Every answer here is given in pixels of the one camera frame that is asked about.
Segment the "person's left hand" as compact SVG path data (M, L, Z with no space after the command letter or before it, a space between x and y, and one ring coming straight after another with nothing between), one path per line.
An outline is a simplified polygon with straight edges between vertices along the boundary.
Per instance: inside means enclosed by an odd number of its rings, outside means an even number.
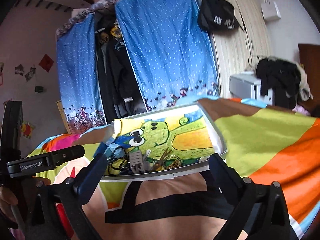
M0 206L1 211L11 221L16 223L14 214L12 213L11 206L18 204L16 196L10 191L9 188L1 186L0 189Z

